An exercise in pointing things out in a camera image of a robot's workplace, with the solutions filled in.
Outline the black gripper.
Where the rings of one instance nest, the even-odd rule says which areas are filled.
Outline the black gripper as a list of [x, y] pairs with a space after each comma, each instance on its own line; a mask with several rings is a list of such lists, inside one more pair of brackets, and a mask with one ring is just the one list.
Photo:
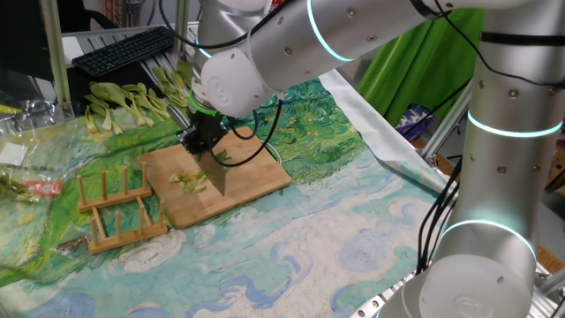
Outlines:
[[177, 132], [177, 138], [185, 150], [192, 154], [202, 153], [217, 155], [215, 145], [227, 134], [222, 123], [224, 115], [208, 115], [202, 112], [192, 114], [192, 127]]

